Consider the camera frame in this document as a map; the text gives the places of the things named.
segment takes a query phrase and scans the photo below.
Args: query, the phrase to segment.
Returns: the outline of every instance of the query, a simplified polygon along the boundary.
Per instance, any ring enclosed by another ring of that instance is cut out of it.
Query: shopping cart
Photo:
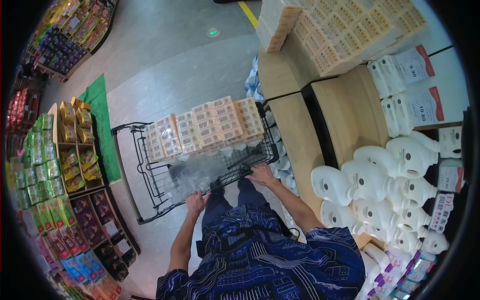
[[[262,162],[270,164],[278,160],[278,151],[272,139],[270,129],[268,128],[265,118],[265,111],[259,102],[256,102],[255,104],[257,105],[257,109],[265,129],[264,139],[261,140],[256,147],[247,146],[241,151],[234,150],[232,156],[230,157],[223,155],[221,152],[217,154],[216,157],[221,159],[228,170],[225,175],[219,177],[218,180],[215,181],[217,186],[224,187],[247,175],[249,172],[248,169],[242,168],[242,166],[253,166]],[[117,155],[117,161],[120,168],[121,179],[125,185],[125,190],[137,218],[137,222],[140,225],[152,222],[153,220],[166,215],[175,207],[185,204],[185,201],[182,201],[163,208],[163,204],[166,204],[168,201],[168,197],[166,197],[165,193],[163,192],[163,181],[165,176],[169,176],[168,168],[170,168],[172,165],[150,161],[148,152],[146,150],[146,137],[144,136],[145,127],[150,124],[152,124],[152,122],[133,122],[117,126],[111,130],[113,145],[115,147],[115,153]],[[153,209],[156,211],[155,216],[148,219],[143,219],[138,210],[137,204],[133,198],[132,191],[130,190],[130,186],[128,184],[125,169],[123,167],[117,134],[119,131],[125,129],[130,129],[130,132],[132,133],[133,143],[135,144],[135,151],[138,158],[137,171],[143,176],[145,186],[153,203]]]

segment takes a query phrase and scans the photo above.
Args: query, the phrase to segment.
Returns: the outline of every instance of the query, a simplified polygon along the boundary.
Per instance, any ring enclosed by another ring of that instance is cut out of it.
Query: green artificial grass mat
[[[78,98],[83,102],[90,104],[92,109],[90,114],[94,119],[94,128],[96,127],[96,138],[98,140],[101,155],[99,160],[101,160],[101,164],[103,164],[107,181],[112,182],[120,179],[120,169],[117,162],[117,156],[115,155],[115,149],[113,148],[112,134],[110,132],[107,92],[105,90],[105,79],[103,74],[87,87],[85,92],[78,96]]]

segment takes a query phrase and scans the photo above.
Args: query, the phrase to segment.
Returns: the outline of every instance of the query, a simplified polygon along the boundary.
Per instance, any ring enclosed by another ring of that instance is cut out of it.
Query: dark pants
[[[242,178],[237,184],[239,193],[239,205],[247,203],[256,203],[258,205],[264,205],[270,207],[265,197],[255,189],[253,183],[246,179]],[[207,201],[205,206],[205,214],[202,219],[202,227],[205,224],[213,221],[217,216],[225,213],[227,210],[231,209],[232,206],[228,204],[228,201],[224,197],[225,190],[218,189],[212,192],[210,198]]]

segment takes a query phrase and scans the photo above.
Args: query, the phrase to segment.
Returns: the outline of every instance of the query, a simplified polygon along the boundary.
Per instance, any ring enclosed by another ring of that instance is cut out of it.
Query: blue patterned shirt
[[[348,228],[313,228],[304,244],[281,234],[270,208],[244,204],[202,234],[207,254],[198,269],[160,277],[156,299],[353,300],[365,281]]]

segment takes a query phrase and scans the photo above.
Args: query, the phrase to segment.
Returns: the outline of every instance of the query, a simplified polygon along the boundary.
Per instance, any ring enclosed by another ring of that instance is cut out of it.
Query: gray tiled floor
[[[246,2],[258,18],[261,1]],[[218,28],[221,35],[207,38],[205,31]],[[111,127],[152,122],[167,114],[179,114],[206,101],[224,96],[245,98],[244,82],[252,68],[259,41],[255,29],[237,3],[216,4],[212,0],[121,0],[112,31],[100,50],[64,84],[54,81],[46,90],[40,110],[52,103],[80,95],[104,73]],[[143,218],[155,214],[128,131],[118,134],[127,179]],[[255,185],[283,217],[280,204],[267,188]],[[123,282],[123,298],[132,295],[154,298],[156,280],[169,264],[170,247],[187,208],[176,207],[167,215],[138,225],[123,182],[111,185],[119,209],[137,240],[142,254],[129,268]],[[232,206],[238,202],[235,183],[225,188]],[[170,205],[167,201],[160,209]],[[201,219],[193,240],[201,239]],[[189,273],[201,259],[192,245]]]

